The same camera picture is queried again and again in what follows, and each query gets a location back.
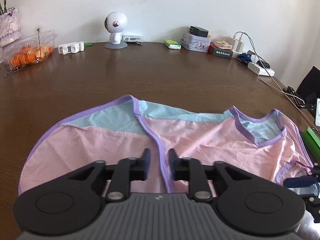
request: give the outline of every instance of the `green object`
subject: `green object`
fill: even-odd
[[[304,144],[308,147],[312,155],[319,160],[320,159],[320,140],[314,131],[308,127],[301,135]]]
[[[169,49],[181,49],[181,45],[176,41],[164,40],[164,45],[166,45]]]
[[[92,46],[93,44],[91,43],[91,42],[86,42],[85,44],[84,44],[84,47],[89,47],[89,46]]]

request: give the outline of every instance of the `white device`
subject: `white device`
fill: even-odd
[[[256,63],[249,62],[248,68],[252,70],[254,73],[259,74],[260,76],[274,76],[275,72],[271,68],[267,68],[266,70],[263,67],[260,67]]]
[[[124,42],[143,42],[143,36],[122,34],[122,41],[124,41]]]
[[[83,41],[66,43],[58,46],[58,52],[62,55],[66,55],[68,53],[77,53],[79,51],[84,51]]]
[[[317,98],[317,108],[316,108],[316,126],[320,126],[320,99]]]
[[[110,34],[111,44],[120,44],[121,32],[124,31],[128,24],[128,19],[121,12],[109,13],[104,21],[104,26]]]

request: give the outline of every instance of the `white robot figurine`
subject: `white robot figurine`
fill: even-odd
[[[107,49],[122,49],[128,45],[121,41],[121,32],[127,26],[128,19],[121,12],[109,13],[104,21],[104,26],[110,34],[110,42],[105,44]]]

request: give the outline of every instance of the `wooden table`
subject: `wooden table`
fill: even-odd
[[[306,121],[281,94],[235,59],[168,49],[161,43],[110,50],[95,43],[77,54],[59,55],[3,79],[0,70],[0,239],[20,234],[12,212],[23,164],[38,139],[74,113],[122,95],[222,113],[235,105],[260,118],[277,108],[304,130]]]

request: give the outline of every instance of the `silver pin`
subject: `silver pin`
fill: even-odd
[[[121,192],[113,191],[108,194],[108,198],[112,200],[119,200],[123,198],[123,194]]]
[[[208,199],[210,198],[211,194],[208,191],[198,191],[196,192],[195,196],[198,199]]]

